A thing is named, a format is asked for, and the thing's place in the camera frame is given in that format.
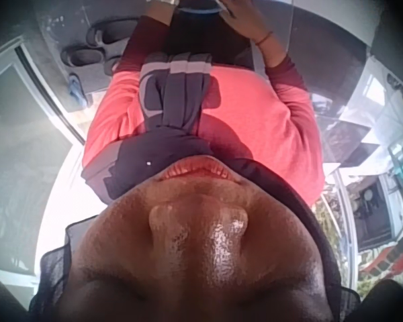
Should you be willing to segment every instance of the hand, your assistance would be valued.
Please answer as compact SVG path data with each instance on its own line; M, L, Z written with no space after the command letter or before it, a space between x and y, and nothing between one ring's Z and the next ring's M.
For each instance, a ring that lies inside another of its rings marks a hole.
M270 30L263 22L263 17L251 0L221 0L231 14L221 11L222 19L240 35L255 43L265 38Z

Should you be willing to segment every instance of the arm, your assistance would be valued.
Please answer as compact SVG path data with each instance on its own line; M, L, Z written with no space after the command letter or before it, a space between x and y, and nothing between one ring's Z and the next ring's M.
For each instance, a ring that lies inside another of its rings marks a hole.
M298 160L306 173L295 173L296 180L307 182L315 191L322 190L324 173L322 171L322 147L320 134L310 96L304 86L303 78L289 59L286 51L273 33L263 23L261 14L248 0L221 0L228 10L222 18L241 35L258 45L265 62L269 77L278 99L289 111L285 140L292 139L289 159Z
M140 69L146 57L163 49L174 10L173 5L153 1L139 19L89 128L84 167L108 144L131 135L138 126L130 119L129 106L137 99Z

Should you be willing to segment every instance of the bracelet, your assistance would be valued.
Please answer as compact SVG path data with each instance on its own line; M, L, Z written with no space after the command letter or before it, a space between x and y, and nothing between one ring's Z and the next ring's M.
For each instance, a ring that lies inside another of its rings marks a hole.
M271 35L273 35L273 32L269 32L269 33L267 34L267 36L265 36L265 37L264 37L262 40L260 40L259 42L256 42L255 45L256 45L256 46L260 46L263 42L265 42L266 40L268 40Z
M151 2L151 1L159 1L159 2L164 2L168 3L169 5L179 5L179 0L146 0L146 2Z

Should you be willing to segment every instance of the cheek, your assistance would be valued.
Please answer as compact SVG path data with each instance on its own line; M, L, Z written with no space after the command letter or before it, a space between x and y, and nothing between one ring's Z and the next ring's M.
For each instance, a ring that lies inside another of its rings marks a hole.
M321 258L300 220L282 204L261 199L249 213L242 240L244 270L249 276L322 278Z
M140 194L118 200L105 210L85 235L72 266L94 266L96 270L145 271L152 243L148 209Z

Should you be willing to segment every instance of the person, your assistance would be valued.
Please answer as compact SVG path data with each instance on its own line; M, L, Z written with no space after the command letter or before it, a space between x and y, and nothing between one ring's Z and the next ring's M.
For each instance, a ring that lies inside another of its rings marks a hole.
M223 4L269 82L161 53L176 2L149 3L87 136L83 177L107 208L42 258L37 321L339 320L309 208L324 184L309 94L251 1Z

